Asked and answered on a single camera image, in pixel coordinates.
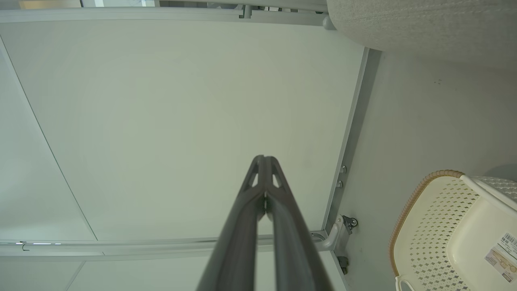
white plastic basket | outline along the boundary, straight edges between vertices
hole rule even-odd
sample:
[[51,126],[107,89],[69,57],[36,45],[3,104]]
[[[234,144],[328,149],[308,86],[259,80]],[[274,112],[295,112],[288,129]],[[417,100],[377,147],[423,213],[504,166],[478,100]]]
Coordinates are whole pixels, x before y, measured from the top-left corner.
[[[513,247],[504,236],[514,238],[515,253],[499,256]],[[402,282],[413,291],[517,290],[517,183],[428,175],[399,217],[390,258],[397,290]]]

